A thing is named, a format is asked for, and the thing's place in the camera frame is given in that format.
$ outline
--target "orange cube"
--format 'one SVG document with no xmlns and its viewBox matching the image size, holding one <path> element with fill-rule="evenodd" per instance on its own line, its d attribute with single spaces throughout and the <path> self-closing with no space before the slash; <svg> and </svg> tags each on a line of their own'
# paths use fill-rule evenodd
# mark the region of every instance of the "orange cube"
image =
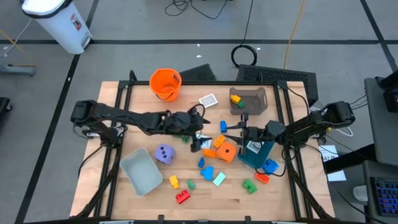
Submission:
<svg viewBox="0 0 398 224">
<path fill-rule="evenodd" d="M 220 135 L 217 137 L 217 139 L 214 141 L 213 146 L 218 149 L 221 144 L 225 141 L 225 137 L 223 135 Z"/>
<path fill-rule="evenodd" d="M 254 175 L 254 177 L 257 178 L 258 180 L 260 180 L 261 182 L 263 182 L 263 183 L 265 183 L 265 184 L 268 184 L 269 177 L 268 177 L 267 175 L 256 173 L 256 174 Z"/>
<path fill-rule="evenodd" d="M 237 151 L 238 150 L 232 143 L 223 142 L 217 150 L 217 158 L 224 160 L 227 163 L 231 163 L 232 160 L 234 160 Z"/>
<path fill-rule="evenodd" d="M 210 157 L 210 158 L 216 158 L 217 157 L 217 153 L 214 150 L 211 149 L 203 149 L 203 155 Z"/>
</svg>

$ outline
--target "wooden tabletop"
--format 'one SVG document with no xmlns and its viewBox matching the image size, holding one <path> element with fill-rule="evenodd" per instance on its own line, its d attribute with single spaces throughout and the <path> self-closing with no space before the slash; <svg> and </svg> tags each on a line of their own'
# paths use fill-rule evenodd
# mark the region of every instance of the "wooden tabletop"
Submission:
<svg viewBox="0 0 398 224">
<path fill-rule="evenodd" d="M 288 85 L 293 91 L 305 97 L 302 82 L 290 82 Z M 98 102 L 113 106 L 117 86 L 118 82 L 103 82 Z M 231 115 L 229 112 L 229 89 L 231 87 L 225 85 L 183 85 L 178 99 L 171 103 L 165 103 L 151 92 L 149 86 L 136 85 L 132 88 L 129 110 L 137 113 L 165 110 L 170 110 L 171 112 L 186 111 L 197 104 L 199 98 L 214 93 L 218 104 L 207 108 L 205 118 L 211 121 L 211 124 L 205 125 L 203 134 L 216 138 L 220 135 L 221 120 L 226 121 L 228 125 L 235 125 L 240 120 L 240 116 Z M 248 126 L 261 128 L 269 120 L 278 121 L 275 94 L 271 86 L 234 87 L 242 90 L 255 90 L 257 88 L 266 90 L 268 109 L 259 116 L 249 116 Z M 298 120 L 306 116 L 307 110 L 303 99 L 291 92 L 289 92 L 289 96 L 294 119 Z M 288 118 L 282 90 L 280 90 L 280 97 L 284 108 L 284 120 L 287 122 Z M 228 134 L 239 136 L 239 131 L 229 130 Z M 135 194 L 127 175 L 120 169 L 114 196 L 112 219 L 156 220 L 159 214 L 163 214 L 166 220 L 244 220 L 246 215 L 251 216 L 252 220 L 295 220 L 287 174 L 283 177 L 271 176 L 269 183 L 263 184 L 254 178 L 254 170 L 237 158 L 231 164 L 227 164 L 219 159 L 206 157 L 205 165 L 215 168 L 214 177 L 219 172 L 223 172 L 226 175 L 223 183 L 216 187 L 216 185 L 205 180 L 200 175 L 200 169 L 197 164 L 201 156 L 203 156 L 201 151 L 192 153 L 190 152 L 190 145 L 183 143 L 181 139 L 162 135 L 147 136 L 133 126 L 129 126 L 124 137 L 122 159 L 141 147 L 146 148 L 153 157 L 154 151 L 160 143 L 170 144 L 176 151 L 176 156 L 171 165 L 155 162 L 164 177 L 163 183 L 149 194 L 139 197 Z M 318 147 L 315 140 L 310 140 L 308 143 Z M 99 144 L 99 139 L 89 140 L 85 156 L 98 148 Z M 76 215 L 80 212 L 98 189 L 104 152 L 105 150 L 101 151 L 83 166 L 71 215 Z M 281 173 L 284 167 L 281 152 L 282 146 L 275 144 L 269 154 L 269 158 L 279 164 L 280 169 L 276 173 Z M 334 216 L 319 152 L 306 147 L 301 149 L 301 153 L 308 189 L 325 211 Z M 180 188 L 177 190 L 170 185 L 169 177 L 171 175 L 176 175 L 178 178 Z M 195 190 L 188 188 L 187 179 L 193 180 L 196 185 Z M 252 180 L 258 191 L 254 194 L 248 194 L 242 187 L 245 179 Z M 182 190 L 188 190 L 191 197 L 182 204 L 178 204 L 175 196 L 181 193 Z M 300 210 L 302 216 L 305 217 L 302 194 L 298 187 L 297 192 Z M 102 215 L 105 213 L 107 201 L 108 191 L 104 194 L 101 209 Z"/>
</svg>

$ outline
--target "purple toy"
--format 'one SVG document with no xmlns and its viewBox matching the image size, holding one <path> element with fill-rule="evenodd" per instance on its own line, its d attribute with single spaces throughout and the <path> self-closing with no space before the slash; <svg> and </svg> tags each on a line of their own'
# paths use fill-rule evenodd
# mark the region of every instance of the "purple toy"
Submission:
<svg viewBox="0 0 398 224">
<path fill-rule="evenodd" d="M 172 163 L 175 151 L 173 147 L 166 144 L 159 144 L 155 150 L 155 159 L 159 162 L 169 165 Z"/>
</svg>

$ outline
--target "concrete floor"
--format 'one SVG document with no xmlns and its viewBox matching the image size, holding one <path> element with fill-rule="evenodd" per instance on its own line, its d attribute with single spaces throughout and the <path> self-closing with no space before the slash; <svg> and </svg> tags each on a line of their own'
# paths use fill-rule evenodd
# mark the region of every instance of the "concrete floor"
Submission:
<svg viewBox="0 0 398 224">
<path fill-rule="evenodd" d="M 69 122 L 77 100 L 96 99 L 102 81 L 125 80 L 130 69 L 135 71 L 139 80 L 148 80 L 156 68 L 171 67 L 182 71 L 209 63 L 220 80 L 235 80 L 238 70 L 230 61 L 230 52 L 236 44 L 226 44 L 223 39 L 243 38 L 250 6 L 249 1 L 229 1 L 220 17 L 212 21 L 192 8 L 177 17 L 165 15 L 164 7 L 171 0 L 74 2 L 83 18 L 88 18 L 90 10 L 94 12 L 90 30 L 95 40 L 144 41 L 92 44 L 80 56 L 25 222 L 68 218 L 77 183 L 77 169 L 86 146 L 84 139 L 73 134 Z M 397 40 L 398 22 L 394 13 L 398 2 L 366 2 L 384 39 Z M 254 0 L 247 39 L 258 40 L 257 44 L 250 44 L 261 48 L 257 51 L 257 65 L 282 68 L 285 44 L 267 44 L 266 40 L 289 38 L 300 3 Z M 199 10 L 215 15 L 223 1 L 194 1 L 194 4 Z M 9 36 L 15 38 L 27 21 L 18 1 L 1 3 L 0 29 Z M 364 95 L 364 78 L 386 76 L 392 72 L 386 51 L 382 49 L 384 43 L 362 41 L 378 38 L 360 0 L 307 0 L 295 39 L 330 41 L 317 45 L 292 45 L 287 69 L 315 72 L 319 102 L 323 105 L 338 100 L 354 101 Z M 14 105 L 0 129 L 1 223 L 12 223 L 16 218 L 65 79 L 73 71 L 70 65 L 74 56 L 61 46 L 51 41 L 28 41 L 52 40 L 36 21 L 31 23 L 21 40 L 21 47 L 35 58 L 40 69 L 33 78 L 0 76 L 0 96 L 11 98 Z M 160 43 L 156 40 L 178 41 Z M 196 41 L 194 44 L 178 44 L 184 43 L 183 40 Z M 203 44 L 209 43 L 208 40 L 220 44 Z M 336 44 L 333 40 L 343 41 Z M 0 37 L 0 44 L 1 49 L 7 44 L 4 37 Z M 387 49 L 393 57 L 398 57 L 398 45 L 388 45 Z M 236 58 L 240 63 L 251 63 L 252 56 L 239 50 Z M 17 50 L 0 58 L 0 62 L 29 63 Z M 355 116 L 356 122 L 351 126 L 353 138 L 335 131 L 330 134 L 353 149 L 373 141 L 366 107 L 356 110 Z M 339 145 L 337 148 L 347 152 Z M 345 171 L 347 182 L 333 185 L 355 202 L 351 190 L 353 186 L 363 184 L 362 170 L 354 167 Z M 338 218 L 364 221 L 361 214 L 333 191 L 331 196 Z"/>
</svg>

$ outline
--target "black keyboard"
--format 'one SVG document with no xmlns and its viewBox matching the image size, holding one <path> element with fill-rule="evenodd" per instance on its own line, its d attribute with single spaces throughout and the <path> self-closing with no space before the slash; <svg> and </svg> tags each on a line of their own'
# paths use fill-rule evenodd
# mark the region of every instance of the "black keyboard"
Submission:
<svg viewBox="0 0 398 224">
<path fill-rule="evenodd" d="M 371 177 L 371 184 L 379 215 L 398 217 L 398 179 Z"/>
</svg>

